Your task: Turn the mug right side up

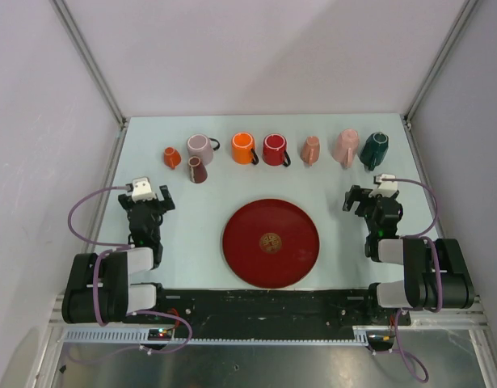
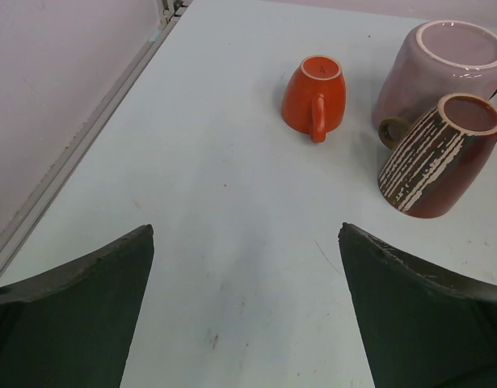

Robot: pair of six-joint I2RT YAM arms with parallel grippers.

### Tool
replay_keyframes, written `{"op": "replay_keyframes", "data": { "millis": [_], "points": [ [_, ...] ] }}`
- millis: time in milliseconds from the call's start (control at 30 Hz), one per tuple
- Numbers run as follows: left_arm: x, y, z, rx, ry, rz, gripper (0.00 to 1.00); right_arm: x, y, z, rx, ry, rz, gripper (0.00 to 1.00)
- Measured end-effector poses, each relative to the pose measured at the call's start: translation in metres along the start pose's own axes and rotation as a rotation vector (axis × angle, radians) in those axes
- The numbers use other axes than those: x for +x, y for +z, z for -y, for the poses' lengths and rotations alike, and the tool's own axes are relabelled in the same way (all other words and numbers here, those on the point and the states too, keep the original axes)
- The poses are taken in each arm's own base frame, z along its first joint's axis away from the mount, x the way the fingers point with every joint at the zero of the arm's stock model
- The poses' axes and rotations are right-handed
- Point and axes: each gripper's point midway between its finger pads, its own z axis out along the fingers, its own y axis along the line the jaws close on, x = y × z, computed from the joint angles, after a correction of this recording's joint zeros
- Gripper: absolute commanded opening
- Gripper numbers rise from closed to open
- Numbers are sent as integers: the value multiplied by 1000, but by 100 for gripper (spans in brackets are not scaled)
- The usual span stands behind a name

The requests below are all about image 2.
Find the small orange mug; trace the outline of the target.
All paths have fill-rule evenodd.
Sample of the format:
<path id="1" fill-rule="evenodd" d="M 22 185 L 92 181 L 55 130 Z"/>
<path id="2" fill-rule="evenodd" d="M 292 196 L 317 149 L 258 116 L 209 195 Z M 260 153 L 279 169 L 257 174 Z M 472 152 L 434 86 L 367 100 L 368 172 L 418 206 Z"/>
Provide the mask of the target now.
<path id="1" fill-rule="evenodd" d="M 290 78 L 281 116 L 290 128 L 318 144 L 341 125 L 345 107 L 342 66 L 331 57 L 314 55 L 305 58 Z"/>

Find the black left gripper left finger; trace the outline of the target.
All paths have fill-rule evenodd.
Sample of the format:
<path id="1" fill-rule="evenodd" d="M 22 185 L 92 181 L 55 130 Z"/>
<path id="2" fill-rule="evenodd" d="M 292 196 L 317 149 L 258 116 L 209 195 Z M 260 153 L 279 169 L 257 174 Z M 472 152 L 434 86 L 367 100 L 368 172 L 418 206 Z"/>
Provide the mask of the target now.
<path id="1" fill-rule="evenodd" d="M 0 287 L 0 387 L 118 387 L 154 258 L 144 225 Z"/>

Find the brown striped mug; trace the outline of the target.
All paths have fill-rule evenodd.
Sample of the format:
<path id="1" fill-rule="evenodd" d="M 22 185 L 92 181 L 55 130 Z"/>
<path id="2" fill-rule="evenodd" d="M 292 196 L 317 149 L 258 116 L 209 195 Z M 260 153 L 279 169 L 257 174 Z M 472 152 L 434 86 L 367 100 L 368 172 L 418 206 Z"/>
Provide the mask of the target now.
<path id="1" fill-rule="evenodd" d="M 443 96 L 414 123 L 384 119 L 379 138 L 391 154 L 378 188 L 399 212 L 417 218 L 446 214 L 485 166 L 497 143 L 497 109 L 476 95 Z"/>

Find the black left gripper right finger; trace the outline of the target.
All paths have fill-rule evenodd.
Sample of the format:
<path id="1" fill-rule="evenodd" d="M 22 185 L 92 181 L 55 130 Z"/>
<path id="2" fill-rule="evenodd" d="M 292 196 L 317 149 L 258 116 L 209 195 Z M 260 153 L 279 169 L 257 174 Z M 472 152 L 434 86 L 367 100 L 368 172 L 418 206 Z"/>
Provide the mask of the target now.
<path id="1" fill-rule="evenodd" d="M 353 224 L 339 249 L 376 387 L 497 387 L 497 285 Z"/>

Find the large lilac mug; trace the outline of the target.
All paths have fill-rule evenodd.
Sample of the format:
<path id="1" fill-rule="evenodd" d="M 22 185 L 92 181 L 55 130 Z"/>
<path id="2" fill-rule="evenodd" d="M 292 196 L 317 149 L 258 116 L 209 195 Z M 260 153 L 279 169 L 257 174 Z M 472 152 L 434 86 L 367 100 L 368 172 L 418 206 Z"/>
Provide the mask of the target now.
<path id="1" fill-rule="evenodd" d="M 497 93 L 497 35 L 457 20 L 435 20 L 412 29 L 374 105 L 375 127 L 388 117 L 414 122 L 447 94 L 489 100 Z"/>

